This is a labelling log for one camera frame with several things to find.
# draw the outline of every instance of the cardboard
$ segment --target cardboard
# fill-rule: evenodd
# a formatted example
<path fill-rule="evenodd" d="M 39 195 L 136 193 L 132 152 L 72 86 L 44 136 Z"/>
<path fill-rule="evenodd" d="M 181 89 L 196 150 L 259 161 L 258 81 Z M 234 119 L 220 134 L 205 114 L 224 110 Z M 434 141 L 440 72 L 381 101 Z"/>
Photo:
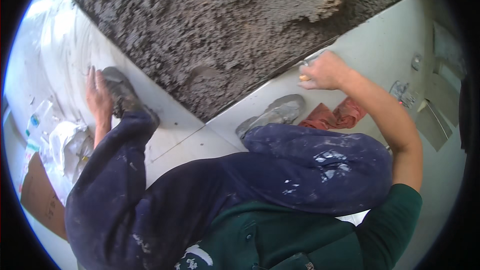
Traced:
<path fill-rule="evenodd" d="M 20 203 L 46 228 L 67 240 L 65 207 L 58 200 L 38 153 L 32 156 L 28 164 Z"/>

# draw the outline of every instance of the shirt sleeve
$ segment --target shirt sleeve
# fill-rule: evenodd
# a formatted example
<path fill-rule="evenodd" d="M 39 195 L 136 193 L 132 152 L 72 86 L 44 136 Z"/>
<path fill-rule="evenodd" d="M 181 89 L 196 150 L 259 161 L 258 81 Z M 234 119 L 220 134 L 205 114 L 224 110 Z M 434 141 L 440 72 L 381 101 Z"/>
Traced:
<path fill-rule="evenodd" d="M 387 200 L 370 210 L 356 233 L 365 269 L 392 269 L 407 248 L 422 207 L 417 191 L 395 184 Z"/>

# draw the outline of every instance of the cement mortar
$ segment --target cement mortar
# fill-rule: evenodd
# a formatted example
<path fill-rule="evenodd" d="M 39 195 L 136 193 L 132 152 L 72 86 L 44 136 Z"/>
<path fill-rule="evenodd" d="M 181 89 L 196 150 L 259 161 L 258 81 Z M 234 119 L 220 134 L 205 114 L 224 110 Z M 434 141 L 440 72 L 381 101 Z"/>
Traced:
<path fill-rule="evenodd" d="M 399 0 L 75 0 L 203 121 L 268 72 Z"/>

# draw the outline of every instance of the gray sneaker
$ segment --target gray sneaker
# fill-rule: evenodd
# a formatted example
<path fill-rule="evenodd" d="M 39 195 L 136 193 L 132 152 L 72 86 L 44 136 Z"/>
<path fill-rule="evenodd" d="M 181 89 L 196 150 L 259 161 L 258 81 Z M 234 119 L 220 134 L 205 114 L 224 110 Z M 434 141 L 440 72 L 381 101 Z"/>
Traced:
<path fill-rule="evenodd" d="M 125 111 L 145 111 L 152 117 L 155 128 L 160 124 L 159 116 L 138 98 L 128 78 L 115 67 L 102 70 L 105 84 L 113 99 L 113 115 L 122 118 Z"/>
<path fill-rule="evenodd" d="M 249 130 L 259 126 L 269 123 L 292 124 L 304 110 L 305 100 L 300 94 L 286 95 L 273 101 L 260 116 L 245 120 L 237 127 L 235 133 L 243 140 Z"/>

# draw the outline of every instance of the red rag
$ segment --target red rag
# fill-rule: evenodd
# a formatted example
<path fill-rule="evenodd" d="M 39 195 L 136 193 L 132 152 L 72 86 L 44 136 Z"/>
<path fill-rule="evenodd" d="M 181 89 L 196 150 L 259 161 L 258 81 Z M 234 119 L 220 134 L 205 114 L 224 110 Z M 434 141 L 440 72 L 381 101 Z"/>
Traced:
<path fill-rule="evenodd" d="M 314 129 L 351 129 L 367 112 L 351 97 L 345 98 L 333 112 L 321 103 L 299 126 Z"/>

